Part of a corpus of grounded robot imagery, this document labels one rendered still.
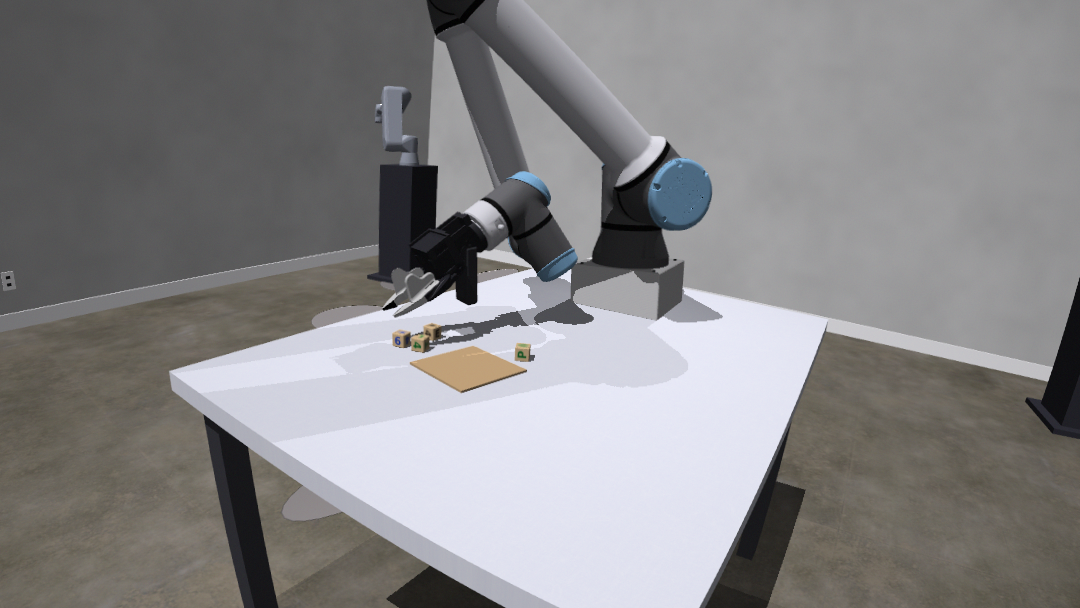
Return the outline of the tan flat mat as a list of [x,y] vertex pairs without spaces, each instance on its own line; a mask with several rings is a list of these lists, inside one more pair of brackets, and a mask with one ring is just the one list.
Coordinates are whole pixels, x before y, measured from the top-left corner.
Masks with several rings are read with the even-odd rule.
[[475,346],[411,361],[410,365],[460,393],[527,371]]

